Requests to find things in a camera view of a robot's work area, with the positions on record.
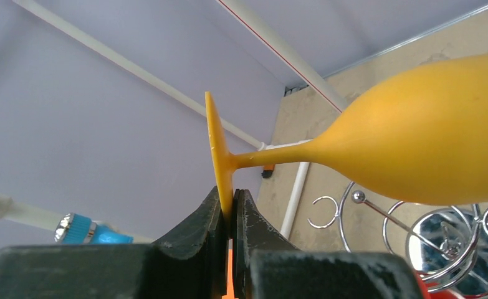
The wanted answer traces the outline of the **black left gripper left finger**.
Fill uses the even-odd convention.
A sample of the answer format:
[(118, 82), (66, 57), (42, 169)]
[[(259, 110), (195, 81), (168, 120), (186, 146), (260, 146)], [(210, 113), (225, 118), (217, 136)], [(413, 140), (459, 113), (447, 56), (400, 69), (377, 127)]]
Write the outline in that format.
[(0, 249), (0, 298), (221, 298), (227, 237), (219, 194), (150, 244)]

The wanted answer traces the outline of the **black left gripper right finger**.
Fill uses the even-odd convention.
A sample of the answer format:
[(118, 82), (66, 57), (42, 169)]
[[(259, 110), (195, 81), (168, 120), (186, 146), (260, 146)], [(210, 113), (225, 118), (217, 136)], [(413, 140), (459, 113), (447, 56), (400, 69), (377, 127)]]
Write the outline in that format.
[(234, 194), (232, 286), (236, 298), (423, 298), (399, 256), (309, 252), (290, 243), (258, 211), (248, 190)]

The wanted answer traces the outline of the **red plastic goblet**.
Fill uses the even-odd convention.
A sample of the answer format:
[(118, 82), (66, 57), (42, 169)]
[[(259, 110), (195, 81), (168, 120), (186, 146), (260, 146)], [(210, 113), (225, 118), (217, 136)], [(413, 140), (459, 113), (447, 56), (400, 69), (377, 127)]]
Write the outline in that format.
[(425, 273), (422, 271), (415, 271), (415, 277), (419, 283), (421, 290), (421, 298), (488, 298), (488, 292), (482, 292), (478, 294), (462, 294), (458, 289), (448, 288), (445, 290), (438, 290), (436, 292), (430, 292), (429, 288), (436, 288), (439, 285), (434, 282), (425, 282), (423, 280)]

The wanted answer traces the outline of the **chrome spiral glass rack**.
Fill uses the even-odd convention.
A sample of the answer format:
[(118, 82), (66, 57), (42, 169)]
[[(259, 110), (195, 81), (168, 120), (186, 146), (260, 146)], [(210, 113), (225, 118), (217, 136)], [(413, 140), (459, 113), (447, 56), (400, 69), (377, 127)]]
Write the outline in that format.
[(379, 250), (395, 254), (425, 273), (430, 292), (458, 289), (488, 292), (488, 203), (423, 206), (385, 199), (349, 183), (338, 197), (312, 202), (326, 218), (309, 220), (317, 230), (336, 229), (347, 252)]

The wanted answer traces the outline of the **yellow plastic goblet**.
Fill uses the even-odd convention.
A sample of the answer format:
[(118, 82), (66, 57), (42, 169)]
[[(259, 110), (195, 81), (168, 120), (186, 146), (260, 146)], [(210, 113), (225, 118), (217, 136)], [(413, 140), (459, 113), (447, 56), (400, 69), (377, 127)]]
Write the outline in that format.
[(234, 172), (310, 162), (382, 196), (450, 206), (488, 202), (488, 54), (419, 65), (356, 98), (321, 135), (292, 146), (232, 154), (211, 93), (209, 144), (224, 220)]

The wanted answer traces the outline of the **orange plastic goblet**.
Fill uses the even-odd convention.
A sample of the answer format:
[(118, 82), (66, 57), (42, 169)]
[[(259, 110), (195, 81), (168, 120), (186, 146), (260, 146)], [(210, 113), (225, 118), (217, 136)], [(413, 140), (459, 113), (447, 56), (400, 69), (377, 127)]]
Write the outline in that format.
[(235, 299), (234, 287), (233, 287), (233, 275), (232, 275), (232, 240), (228, 241), (227, 247), (227, 279), (226, 279), (226, 294), (223, 295), (222, 299)]

